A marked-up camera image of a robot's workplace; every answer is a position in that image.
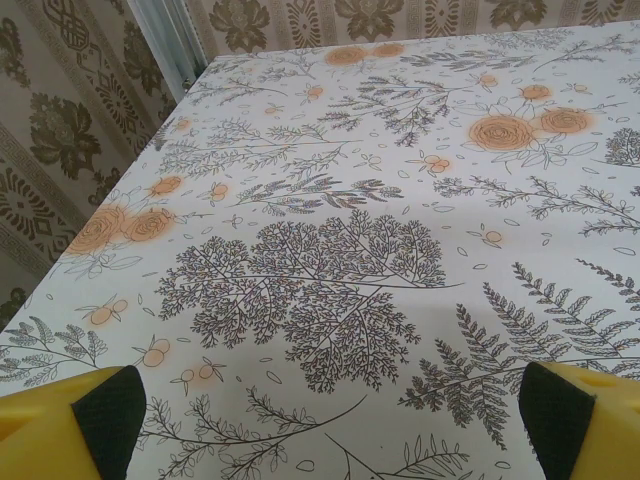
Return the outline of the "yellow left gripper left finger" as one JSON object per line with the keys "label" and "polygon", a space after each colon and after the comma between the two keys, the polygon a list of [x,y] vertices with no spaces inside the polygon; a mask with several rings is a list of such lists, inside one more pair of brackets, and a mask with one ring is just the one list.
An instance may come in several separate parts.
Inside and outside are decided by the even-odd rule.
{"label": "yellow left gripper left finger", "polygon": [[116,366],[1,398],[3,479],[124,479],[146,412],[136,367]]}

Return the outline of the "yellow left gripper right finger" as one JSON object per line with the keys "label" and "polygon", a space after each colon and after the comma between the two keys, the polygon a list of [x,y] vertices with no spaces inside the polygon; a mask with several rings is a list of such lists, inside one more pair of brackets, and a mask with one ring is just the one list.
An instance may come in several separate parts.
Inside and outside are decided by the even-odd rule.
{"label": "yellow left gripper right finger", "polygon": [[639,382],[529,363],[519,412],[547,479],[639,477]]}

